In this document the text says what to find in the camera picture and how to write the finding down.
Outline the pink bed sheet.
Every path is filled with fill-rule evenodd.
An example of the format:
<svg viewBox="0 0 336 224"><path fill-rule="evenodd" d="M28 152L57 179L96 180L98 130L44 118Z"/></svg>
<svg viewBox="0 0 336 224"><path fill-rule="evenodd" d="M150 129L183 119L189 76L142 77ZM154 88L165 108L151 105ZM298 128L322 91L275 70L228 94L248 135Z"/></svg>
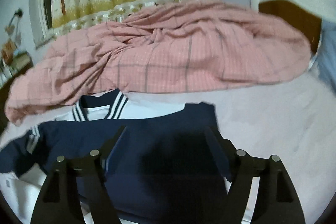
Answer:
<svg viewBox="0 0 336 224"><path fill-rule="evenodd" d="M128 93L126 118L184 103L215 106L219 131L252 156L280 157L297 191L307 223L335 223L335 94L309 71L277 85L202 93Z"/></svg>

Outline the pink plaid quilt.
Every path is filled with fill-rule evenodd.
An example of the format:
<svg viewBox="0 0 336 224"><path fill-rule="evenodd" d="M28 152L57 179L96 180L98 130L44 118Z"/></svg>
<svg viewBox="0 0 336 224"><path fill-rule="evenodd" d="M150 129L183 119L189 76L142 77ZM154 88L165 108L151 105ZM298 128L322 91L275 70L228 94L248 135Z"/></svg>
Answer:
<svg viewBox="0 0 336 224"><path fill-rule="evenodd" d="M308 39L273 15L222 1L146 7L58 37L13 82L5 114L19 124L113 89L192 93L288 82L309 61Z"/></svg>

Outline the white wooden headboard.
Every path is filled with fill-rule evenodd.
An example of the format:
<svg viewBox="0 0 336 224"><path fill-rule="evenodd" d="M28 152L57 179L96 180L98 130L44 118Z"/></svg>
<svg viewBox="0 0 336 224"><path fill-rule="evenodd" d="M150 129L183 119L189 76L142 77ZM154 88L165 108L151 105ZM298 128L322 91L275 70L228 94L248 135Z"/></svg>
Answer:
<svg viewBox="0 0 336 224"><path fill-rule="evenodd" d="M300 30L313 53L321 43L322 21L335 22L335 0L251 0L251 7L278 16Z"/></svg>

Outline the stack of books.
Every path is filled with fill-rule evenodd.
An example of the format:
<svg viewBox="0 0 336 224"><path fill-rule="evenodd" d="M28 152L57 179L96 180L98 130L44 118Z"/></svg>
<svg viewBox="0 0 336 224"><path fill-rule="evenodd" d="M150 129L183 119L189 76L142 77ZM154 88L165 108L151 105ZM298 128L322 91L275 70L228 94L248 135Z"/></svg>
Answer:
<svg viewBox="0 0 336 224"><path fill-rule="evenodd" d="M14 66L23 61L32 61L31 56L26 51L16 50L13 55L1 54L1 72L5 71L6 67Z"/></svg>

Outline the blue floral pillow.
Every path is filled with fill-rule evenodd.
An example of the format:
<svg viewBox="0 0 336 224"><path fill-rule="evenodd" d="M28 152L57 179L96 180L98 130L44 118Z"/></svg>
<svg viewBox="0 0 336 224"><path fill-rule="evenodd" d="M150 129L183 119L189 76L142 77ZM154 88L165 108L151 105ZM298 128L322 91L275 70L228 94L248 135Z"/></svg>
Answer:
<svg viewBox="0 0 336 224"><path fill-rule="evenodd" d="M323 20L320 38L311 68L315 75L335 93L335 23Z"/></svg>

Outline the navy and white jacket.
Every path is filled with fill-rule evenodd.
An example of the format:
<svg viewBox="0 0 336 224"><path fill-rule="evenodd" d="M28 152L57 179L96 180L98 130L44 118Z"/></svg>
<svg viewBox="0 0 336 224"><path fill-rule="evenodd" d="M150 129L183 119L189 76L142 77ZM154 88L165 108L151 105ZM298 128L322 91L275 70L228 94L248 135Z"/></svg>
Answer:
<svg viewBox="0 0 336 224"><path fill-rule="evenodd" d="M49 173L57 157L102 153L107 193L118 215L138 223L218 223L228 162L217 148L215 107L131 102L114 90L82 96L67 113L30 128L1 150L1 172Z"/></svg>

